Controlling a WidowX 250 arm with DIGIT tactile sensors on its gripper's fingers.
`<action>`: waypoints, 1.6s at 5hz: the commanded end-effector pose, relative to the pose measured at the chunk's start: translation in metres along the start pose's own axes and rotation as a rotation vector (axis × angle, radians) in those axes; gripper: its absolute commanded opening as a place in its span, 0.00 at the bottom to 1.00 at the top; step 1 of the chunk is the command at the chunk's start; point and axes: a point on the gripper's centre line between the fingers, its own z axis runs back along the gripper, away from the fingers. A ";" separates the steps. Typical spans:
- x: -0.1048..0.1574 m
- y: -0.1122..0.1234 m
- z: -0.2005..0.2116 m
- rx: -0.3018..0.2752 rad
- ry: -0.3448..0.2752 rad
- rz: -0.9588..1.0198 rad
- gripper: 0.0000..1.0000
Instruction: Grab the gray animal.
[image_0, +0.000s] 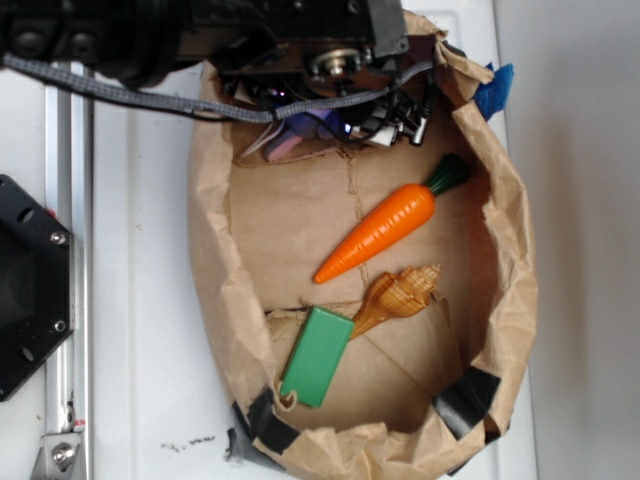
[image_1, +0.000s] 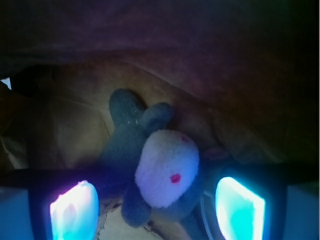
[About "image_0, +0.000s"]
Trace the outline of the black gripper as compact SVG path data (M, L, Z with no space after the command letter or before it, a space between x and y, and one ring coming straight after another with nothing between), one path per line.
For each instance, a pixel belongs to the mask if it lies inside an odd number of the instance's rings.
M225 1L209 57L228 95L220 120L276 124L278 145L328 137L422 144L433 38L398 1Z

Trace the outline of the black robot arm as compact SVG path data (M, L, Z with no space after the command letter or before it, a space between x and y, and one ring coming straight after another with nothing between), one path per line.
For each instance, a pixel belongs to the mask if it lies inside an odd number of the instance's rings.
M397 1L5 1L3 67L106 103L207 122L302 117L345 143L423 141Z

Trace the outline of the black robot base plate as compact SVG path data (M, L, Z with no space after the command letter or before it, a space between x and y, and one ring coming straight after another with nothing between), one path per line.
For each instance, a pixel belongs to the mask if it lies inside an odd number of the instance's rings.
M1 176L1 400L8 401L71 333L72 235Z

